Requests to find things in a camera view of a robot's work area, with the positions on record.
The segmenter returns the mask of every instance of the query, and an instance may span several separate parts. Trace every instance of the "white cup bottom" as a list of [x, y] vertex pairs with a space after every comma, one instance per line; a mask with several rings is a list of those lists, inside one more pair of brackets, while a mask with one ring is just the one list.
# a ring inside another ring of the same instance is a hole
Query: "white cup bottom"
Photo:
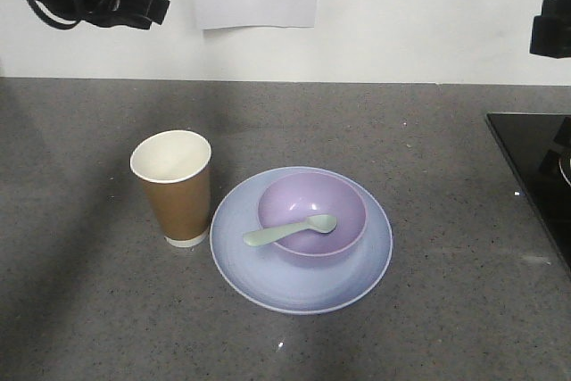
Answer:
[[195, 245], [200, 244], [202, 241], [204, 241], [204, 238], [208, 236], [208, 232], [209, 228], [206, 228], [206, 230], [199, 236], [191, 238], [190, 240], [173, 240], [167, 236], [164, 236], [164, 239], [167, 240], [167, 243], [174, 245], [175, 247], [194, 247]]

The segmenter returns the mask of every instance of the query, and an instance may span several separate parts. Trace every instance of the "paper cup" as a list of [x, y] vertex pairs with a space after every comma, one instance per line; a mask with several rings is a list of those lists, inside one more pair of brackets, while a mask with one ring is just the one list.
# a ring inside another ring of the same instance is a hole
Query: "paper cup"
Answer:
[[145, 190], [165, 239], [192, 247], [208, 236], [211, 146], [192, 131], [151, 136], [131, 154], [131, 170]]

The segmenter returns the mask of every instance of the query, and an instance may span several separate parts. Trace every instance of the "black glass surface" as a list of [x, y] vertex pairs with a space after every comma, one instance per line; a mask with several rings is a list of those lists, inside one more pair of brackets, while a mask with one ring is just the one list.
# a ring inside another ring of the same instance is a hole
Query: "black glass surface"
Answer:
[[509, 165], [571, 269], [571, 186], [559, 168], [571, 147], [571, 113], [489, 113]]

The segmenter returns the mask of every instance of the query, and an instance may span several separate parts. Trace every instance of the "spoon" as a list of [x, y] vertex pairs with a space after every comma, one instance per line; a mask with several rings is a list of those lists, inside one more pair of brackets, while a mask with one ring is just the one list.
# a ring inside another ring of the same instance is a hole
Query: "spoon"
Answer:
[[264, 245], [273, 243], [285, 236], [305, 229], [312, 229], [327, 234], [337, 226], [337, 218], [330, 214], [316, 214], [305, 218], [303, 222], [288, 223], [278, 227], [264, 228], [257, 231], [246, 232], [244, 234], [244, 242], [251, 246]]

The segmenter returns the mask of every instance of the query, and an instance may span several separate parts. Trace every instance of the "light blue plate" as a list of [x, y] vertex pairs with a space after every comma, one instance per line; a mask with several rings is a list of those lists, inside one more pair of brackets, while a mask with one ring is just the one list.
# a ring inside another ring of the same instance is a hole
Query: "light blue plate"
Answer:
[[363, 197], [368, 223], [361, 240], [345, 253], [327, 258], [292, 255], [273, 244], [250, 247], [242, 234], [259, 229], [258, 200], [268, 185], [285, 175], [326, 171], [284, 167], [264, 171], [236, 186], [212, 219], [211, 250], [220, 274], [245, 298], [286, 314], [322, 314], [365, 296], [383, 277], [391, 260], [393, 237], [377, 200], [352, 180]]

